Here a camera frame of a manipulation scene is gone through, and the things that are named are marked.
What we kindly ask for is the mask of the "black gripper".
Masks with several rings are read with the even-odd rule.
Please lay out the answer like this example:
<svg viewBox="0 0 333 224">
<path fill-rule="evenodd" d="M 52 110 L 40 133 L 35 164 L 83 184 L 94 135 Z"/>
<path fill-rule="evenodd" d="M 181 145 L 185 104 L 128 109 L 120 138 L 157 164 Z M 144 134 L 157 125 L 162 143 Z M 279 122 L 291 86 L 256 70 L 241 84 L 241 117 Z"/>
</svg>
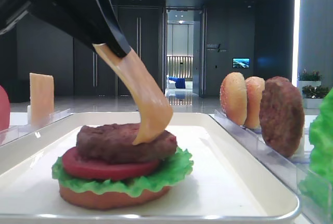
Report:
<svg viewBox="0 0 333 224">
<path fill-rule="evenodd" d="M 28 13 L 90 49 L 93 44 L 103 43 L 120 58 L 131 51 L 111 0 L 1 0 L 1 34 L 10 31 Z"/>
</svg>

